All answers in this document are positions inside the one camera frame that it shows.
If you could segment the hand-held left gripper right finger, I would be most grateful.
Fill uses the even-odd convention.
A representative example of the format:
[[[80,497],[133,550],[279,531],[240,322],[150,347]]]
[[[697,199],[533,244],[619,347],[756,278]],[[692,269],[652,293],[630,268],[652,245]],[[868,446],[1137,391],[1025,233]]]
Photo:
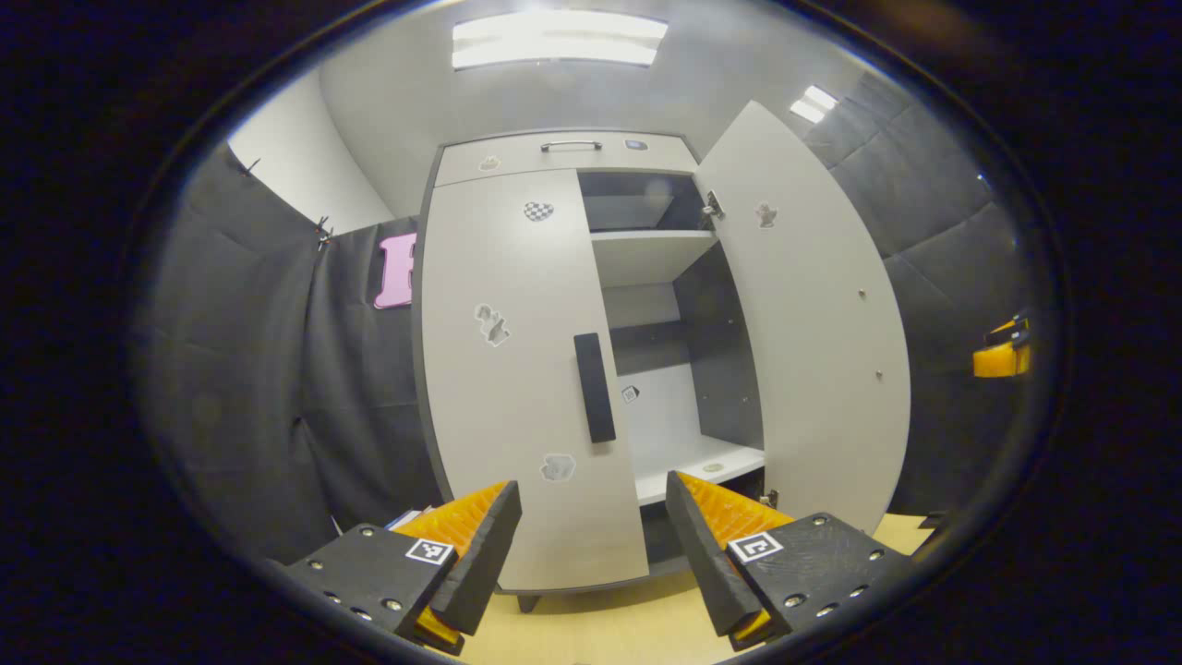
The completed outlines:
[[[664,506],[717,635],[810,651],[886,606],[911,559],[829,513],[793,519],[688,472]]]

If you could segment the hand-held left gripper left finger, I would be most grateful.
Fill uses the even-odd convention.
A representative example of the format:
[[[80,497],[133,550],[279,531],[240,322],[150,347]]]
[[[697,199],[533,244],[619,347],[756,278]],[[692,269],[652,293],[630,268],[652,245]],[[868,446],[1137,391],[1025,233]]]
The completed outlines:
[[[388,635],[457,656],[482,622],[521,516],[517,481],[500,481],[396,526],[355,526],[282,573]]]

